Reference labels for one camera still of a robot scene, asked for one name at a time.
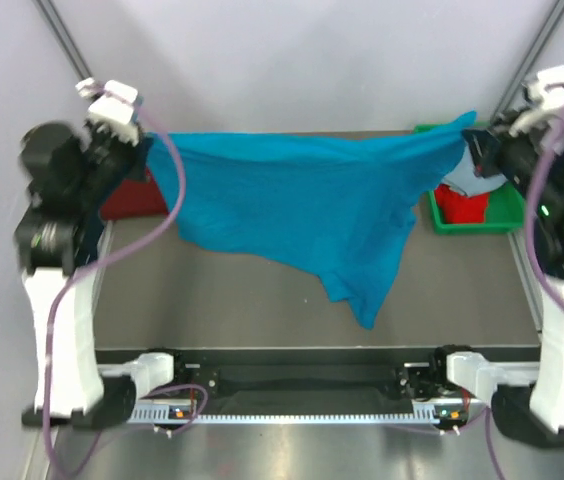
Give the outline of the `blue t shirt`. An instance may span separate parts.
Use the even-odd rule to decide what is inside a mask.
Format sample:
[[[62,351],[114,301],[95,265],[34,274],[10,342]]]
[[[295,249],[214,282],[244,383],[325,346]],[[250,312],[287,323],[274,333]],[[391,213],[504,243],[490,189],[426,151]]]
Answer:
[[[416,134],[176,133],[183,168],[156,142],[148,167],[180,236],[316,275],[330,300],[374,326],[397,276],[420,197],[460,162],[474,112]]]

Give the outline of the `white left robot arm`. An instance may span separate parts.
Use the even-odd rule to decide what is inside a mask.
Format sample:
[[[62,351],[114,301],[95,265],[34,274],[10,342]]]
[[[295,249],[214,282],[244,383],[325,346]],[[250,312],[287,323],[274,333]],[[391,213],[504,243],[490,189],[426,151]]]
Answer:
[[[104,430],[127,422],[138,399],[158,388],[178,396],[187,370],[169,354],[142,354],[101,374],[93,333],[104,222],[100,209],[126,179],[141,180],[153,140],[103,121],[85,123],[87,143],[66,122],[31,129],[20,163],[29,206],[14,233],[36,336],[38,385],[23,426]]]

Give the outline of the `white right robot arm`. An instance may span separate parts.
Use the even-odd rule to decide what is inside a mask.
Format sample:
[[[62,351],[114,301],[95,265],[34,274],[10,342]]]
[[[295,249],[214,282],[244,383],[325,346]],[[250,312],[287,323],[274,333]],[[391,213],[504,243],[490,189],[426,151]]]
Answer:
[[[517,133],[519,116],[510,113],[463,136],[479,173],[503,174],[525,201],[525,250],[542,303],[537,376],[516,373],[472,347],[445,345],[430,357],[428,380],[440,395],[463,390],[481,401],[505,437],[564,448],[564,141],[549,142],[564,123],[541,121]]]

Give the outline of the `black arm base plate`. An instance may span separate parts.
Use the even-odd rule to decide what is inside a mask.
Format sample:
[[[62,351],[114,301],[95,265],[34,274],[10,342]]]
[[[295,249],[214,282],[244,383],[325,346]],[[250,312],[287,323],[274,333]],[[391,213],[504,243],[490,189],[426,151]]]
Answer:
[[[239,391],[325,391],[370,388],[391,399],[430,400],[439,387],[423,369],[370,364],[178,364],[175,381],[207,387],[215,397]]]

